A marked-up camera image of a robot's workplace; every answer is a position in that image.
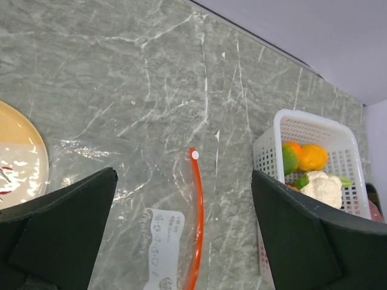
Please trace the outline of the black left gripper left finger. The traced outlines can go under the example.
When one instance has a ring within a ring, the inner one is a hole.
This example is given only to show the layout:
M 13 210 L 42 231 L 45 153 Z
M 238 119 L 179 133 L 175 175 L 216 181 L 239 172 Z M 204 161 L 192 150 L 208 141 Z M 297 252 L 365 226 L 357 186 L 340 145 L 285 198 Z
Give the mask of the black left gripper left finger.
M 1 289 L 18 289 L 30 274 L 59 289 L 87 289 L 116 187 L 107 167 L 1 210 Z

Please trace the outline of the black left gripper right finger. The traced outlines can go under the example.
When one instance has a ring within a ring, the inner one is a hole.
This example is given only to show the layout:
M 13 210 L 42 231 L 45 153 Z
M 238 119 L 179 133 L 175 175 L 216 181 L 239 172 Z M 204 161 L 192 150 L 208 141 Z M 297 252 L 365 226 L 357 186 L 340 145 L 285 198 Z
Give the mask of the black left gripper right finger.
M 257 170 L 252 195 L 276 289 L 386 289 L 386 224 L 330 207 Z

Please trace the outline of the white cauliflower toy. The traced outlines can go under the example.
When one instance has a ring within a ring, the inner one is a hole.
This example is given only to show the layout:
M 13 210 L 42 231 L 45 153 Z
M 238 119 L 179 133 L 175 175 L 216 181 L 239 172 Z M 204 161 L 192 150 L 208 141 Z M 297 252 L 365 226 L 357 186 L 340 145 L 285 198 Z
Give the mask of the white cauliflower toy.
M 293 185 L 304 195 L 340 209 L 342 206 L 342 189 L 351 187 L 353 181 L 323 171 L 310 171 L 297 179 Z

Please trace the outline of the clear zip bag orange zipper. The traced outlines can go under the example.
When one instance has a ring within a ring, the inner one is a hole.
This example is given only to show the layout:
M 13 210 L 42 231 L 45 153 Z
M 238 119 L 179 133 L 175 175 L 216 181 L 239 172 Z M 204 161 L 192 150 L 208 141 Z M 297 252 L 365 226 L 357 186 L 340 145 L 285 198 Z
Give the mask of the clear zip bag orange zipper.
M 163 150 L 119 139 L 51 140 L 49 189 L 105 167 L 118 181 L 88 287 L 193 289 L 203 249 L 204 204 L 193 148 Z

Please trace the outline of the pink plate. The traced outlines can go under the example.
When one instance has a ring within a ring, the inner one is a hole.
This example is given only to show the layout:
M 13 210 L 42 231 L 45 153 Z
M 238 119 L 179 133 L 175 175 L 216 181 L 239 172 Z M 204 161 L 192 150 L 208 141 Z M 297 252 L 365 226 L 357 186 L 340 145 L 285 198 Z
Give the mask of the pink plate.
M 384 218 L 377 206 L 370 200 L 368 202 L 372 220 L 375 222 L 385 223 Z

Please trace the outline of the yellow round plate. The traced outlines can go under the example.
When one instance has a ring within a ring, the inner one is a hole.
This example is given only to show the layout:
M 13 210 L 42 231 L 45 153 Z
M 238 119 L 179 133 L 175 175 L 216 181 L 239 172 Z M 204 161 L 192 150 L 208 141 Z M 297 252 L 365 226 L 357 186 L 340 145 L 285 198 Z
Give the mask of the yellow round plate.
M 1 102 L 1 209 L 45 194 L 47 148 L 38 130 L 15 108 Z

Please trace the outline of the orange lemon fruit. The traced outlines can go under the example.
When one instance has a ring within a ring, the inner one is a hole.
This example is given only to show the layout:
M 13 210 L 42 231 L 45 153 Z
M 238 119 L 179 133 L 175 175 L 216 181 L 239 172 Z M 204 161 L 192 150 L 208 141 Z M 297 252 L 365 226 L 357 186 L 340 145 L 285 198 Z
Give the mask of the orange lemon fruit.
M 298 170 L 302 172 L 320 171 L 326 166 L 328 160 L 328 153 L 323 147 L 305 144 L 301 147 Z

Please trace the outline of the white plastic basket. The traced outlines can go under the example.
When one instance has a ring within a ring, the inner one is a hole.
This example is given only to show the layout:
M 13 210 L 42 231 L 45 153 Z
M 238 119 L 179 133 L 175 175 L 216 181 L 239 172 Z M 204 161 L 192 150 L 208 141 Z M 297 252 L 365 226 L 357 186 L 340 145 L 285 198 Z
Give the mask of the white plastic basket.
M 302 177 L 300 173 L 284 175 L 282 144 L 289 141 L 302 146 L 314 144 L 323 147 L 329 156 L 323 172 L 354 182 L 351 187 L 342 189 L 342 206 L 338 210 L 372 220 L 357 141 L 348 127 L 314 114 L 280 110 L 275 115 L 273 126 L 253 144 L 253 171 L 261 171 L 286 186 Z M 259 224 L 258 242 L 261 276 L 275 288 Z

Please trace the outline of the green orange mango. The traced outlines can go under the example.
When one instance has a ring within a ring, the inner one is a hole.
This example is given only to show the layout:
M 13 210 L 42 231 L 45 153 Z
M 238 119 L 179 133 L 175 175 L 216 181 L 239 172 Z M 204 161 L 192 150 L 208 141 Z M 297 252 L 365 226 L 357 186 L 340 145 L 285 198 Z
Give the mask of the green orange mango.
M 301 146 L 297 142 L 289 141 L 282 144 L 284 175 L 292 174 L 298 169 L 301 153 Z

